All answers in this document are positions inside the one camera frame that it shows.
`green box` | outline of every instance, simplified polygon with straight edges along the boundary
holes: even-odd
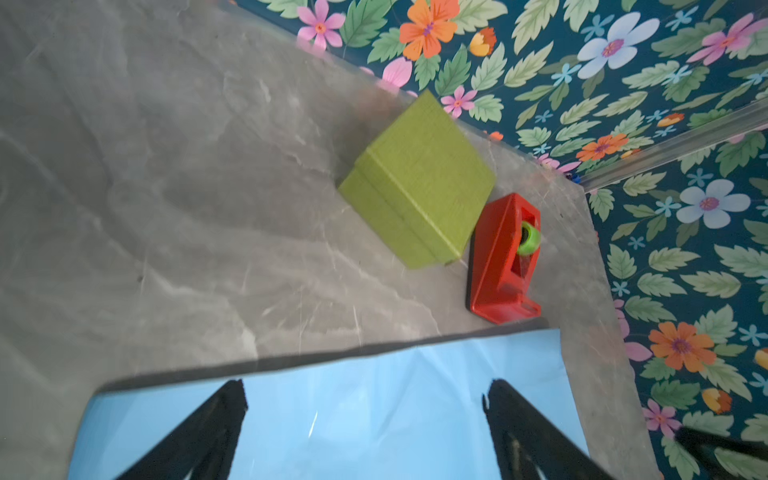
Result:
[[[339,192],[408,268],[461,258],[496,176],[428,91],[360,155]]]

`flower center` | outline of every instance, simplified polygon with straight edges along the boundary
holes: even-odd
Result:
[[[623,46],[624,46],[624,40],[621,40],[620,38],[618,40],[613,40],[603,50],[603,56],[605,58],[611,57],[615,55],[617,51],[621,50],[621,47]]]
[[[720,201],[717,198],[707,197],[701,201],[701,203],[699,204],[699,208],[701,210],[704,210],[705,212],[708,212],[716,209],[718,205],[720,205]]]
[[[672,342],[672,350],[677,353],[686,354],[689,353],[692,349],[690,348],[690,343],[683,339],[677,339]]]

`green tape roll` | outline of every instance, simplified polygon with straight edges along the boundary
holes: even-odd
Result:
[[[541,232],[528,222],[522,223],[523,233],[518,247],[518,255],[533,255],[541,245]]]

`light blue flower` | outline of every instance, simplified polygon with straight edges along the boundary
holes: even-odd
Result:
[[[752,376],[755,377],[756,382],[750,382],[750,385],[758,388],[763,389],[763,395],[768,396],[768,379],[764,379],[762,375],[759,373],[752,373]]]
[[[635,237],[629,237],[629,246],[637,250],[638,248],[645,247],[645,243],[643,243],[644,237],[635,238]]]
[[[661,200],[656,200],[656,206],[658,208],[654,211],[654,213],[656,215],[664,214],[666,218],[672,217],[672,210],[677,210],[678,208],[682,207],[682,205],[674,203],[672,197],[667,197],[664,202]]]
[[[688,187],[692,187],[693,185],[698,186],[699,188],[704,188],[704,181],[709,180],[710,178],[714,177],[713,174],[705,174],[703,168],[697,168],[695,174],[688,174],[686,177],[690,178],[690,182],[688,182]]]
[[[763,83],[763,80],[766,78],[768,78],[768,68],[763,70],[763,73],[753,73],[751,75],[747,75],[744,84],[750,84],[750,86],[759,85]]]
[[[549,150],[551,147],[547,144],[541,144],[538,147],[533,149],[534,155],[543,155],[547,153],[547,150]]]
[[[648,122],[659,121],[662,118],[664,118],[664,116],[666,116],[668,113],[670,113],[669,110],[656,110],[653,115],[648,115],[645,118],[645,121],[648,121]]]
[[[560,73],[551,76],[552,80],[556,80],[554,86],[557,87],[559,84],[563,83],[563,80],[565,80],[565,83],[567,84],[571,83],[574,79],[571,75],[576,73],[579,68],[581,68],[581,65],[575,65],[573,68],[571,68],[571,64],[569,63],[563,65],[563,69]]]
[[[670,83],[672,84],[680,83],[680,80],[682,80],[683,77],[687,77],[693,72],[694,72],[693,70],[688,70],[688,65],[683,65],[682,67],[680,67],[680,70],[667,74],[667,76],[664,77],[664,81],[662,81],[661,84],[669,85]]]
[[[600,21],[600,15],[595,15],[592,17],[592,25],[589,27],[584,27],[581,29],[581,34],[587,34],[587,37],[584,39],[584,43],[587,43],[592,38],[592,35],[596,37],[602,37],[605,35],[605,28],[603,28],[605,25],[608,25],[614,20],[613,15],[609,15],[605,18],[602,22]]]
[[[688,12],[683,12],[682,10],[677,11],[677,13],[674,14],[674,20],[667,23],[667,27],[672,27],[672,31],[675,31],[680,28],[681,25],[688,25],[693,21],[690,16],[696,13],[696,10],[698,9],[699,7],[697,5]]]
[[[552,117],[554,117],[552,112],[550,112],[549,110],[545,110],[543,114],[536,115],[536,121],[534,123],[535,124],[537,124],[539,122],[544,123],[544,122],[546,122],[547,120],[549,120]]]
[[[664,128],[663,130],[656,130],[656,133],[654,134],[654,138],[657,138],[657,137],[666,137],[668,134],[671,134],[671,133],[672,133],[672,132],[674,132],[675,130],[676,130],[676,128],[675,128],[675,127],[673,127],[672,125],[670,125],[670,126],[669,126],[669,127],[667,127],[667,128]]]
[[[757,209],[763,211],[763,216],[764,217],[768,217],[768,200],[766,200],[766,204],[765,205],[760,205]]]
[[[749,330],[739,328],[739,331],[744,334],[744,336],[741,337],[741,341],[749,342],[751,340],[754,346],[760,346],[760,341],[758,339],[768,339],[768,333],[758,333],[757,327],[754,325],[750,325]]]
[[[621,296],[625,293],[629,295],[629,289],[627,288],[627,285],[627,282],[614,282],[614,287],[611,289],[611,292],[616,293],[619,298],[621,298]]]

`white flower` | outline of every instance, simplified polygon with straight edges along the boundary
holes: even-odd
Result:
[[[606,63],[611,70],[616,70],[634,58],[637,49],[632,45],[649,39],[659,28],[658,18],[637,25],[639,21],[639,13],[627,13],[611,25],[607,38],[593,38],[581,47],[579,61],[591,61],[579,70],[578,77],[582,80],[593,77]]]
[[[680,194],[680,200],[689,204],[677,211],[682,223],[693,223],[704,216],[707,228],[723,228],[730,223],[726,212],[743,212],[750,207],[750,198],[745,194],[729,195],[733,190],[730,180],[714,180],[707,185],[704,193],[699,187],[688,187]]]

